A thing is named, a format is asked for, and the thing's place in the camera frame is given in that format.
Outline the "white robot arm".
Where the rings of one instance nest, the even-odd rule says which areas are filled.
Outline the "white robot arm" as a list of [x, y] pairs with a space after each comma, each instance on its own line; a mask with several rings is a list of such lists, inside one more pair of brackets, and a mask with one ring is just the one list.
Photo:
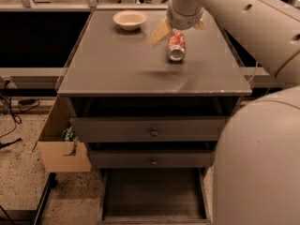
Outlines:
[[208, 11], [281, 85], [238, 110], [217, 142], [213, 225], [300, 225], [299, 11], [280, 0], [171, 0], [170, 26]]

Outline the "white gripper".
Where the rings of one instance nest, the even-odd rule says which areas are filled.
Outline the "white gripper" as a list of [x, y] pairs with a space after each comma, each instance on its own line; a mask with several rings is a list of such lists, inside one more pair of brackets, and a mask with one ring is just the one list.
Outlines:
[[189, 28], [201, 29], [205, 28], [202, 20], [204, 12], [203, 7], [196, 7], [196, 11], [192, 15], [180, 14], [173, 8], [172, 4], [168, 5], [166, 17], [162, 19], [150, 37], [150, 43], [155, 48], [162, 41], [169, 39], [173, 34], [173, 28], [177, 30], [188, 30]]

